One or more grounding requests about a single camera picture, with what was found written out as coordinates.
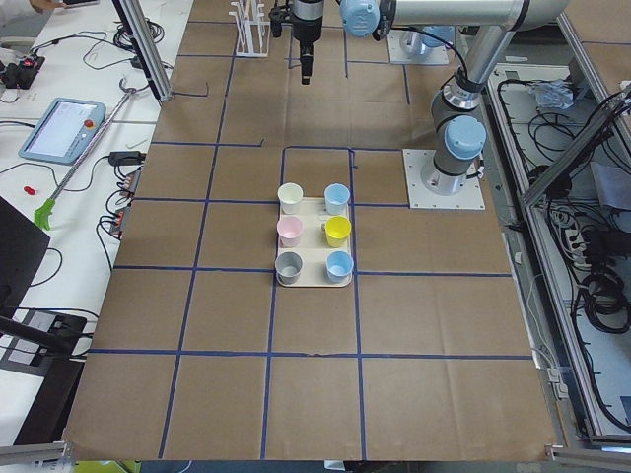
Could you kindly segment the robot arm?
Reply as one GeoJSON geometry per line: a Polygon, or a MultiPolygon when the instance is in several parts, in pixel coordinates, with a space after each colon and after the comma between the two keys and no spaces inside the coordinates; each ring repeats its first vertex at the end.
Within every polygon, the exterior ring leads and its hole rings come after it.
{"type": "MultiPolygon", "coordinates": [[[[399,1],[343,1],[340,16],[344,29],[357,37],[368,34],[381,37],[400,30],[446,42],[434,30],[457,25],[456,21],[443,18],[437,22],[415,22],[412,12],[399,1]]],[[[463,56],[455,46],[452,51],[458,68],[431,105],[437,132],[436,151],[420,171],[425,187],[441,196],[452,196],[462,190],[468,170],[481,156],[487,138],[484,125],[473,115],[484,85],[481,68],[474,65],[472,52],[463,56]]]]}

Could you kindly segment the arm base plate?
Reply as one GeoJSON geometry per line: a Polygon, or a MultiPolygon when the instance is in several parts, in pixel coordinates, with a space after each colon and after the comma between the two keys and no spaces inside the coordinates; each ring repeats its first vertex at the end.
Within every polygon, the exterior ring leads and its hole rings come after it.
{"type": "Polygon", "coordinates": [[[449,176],[435,167],[434,154],[434,150],[402,150],[409,208],[483,211],[485,203],[474,164],[461,176],[449,176]]]}
{"type": "Polygon", "coordinates": [[[438,66],[450,62],[446,46],[424,34],[391,30],[387,44],[389,60],[393,64],[438,66]]]}

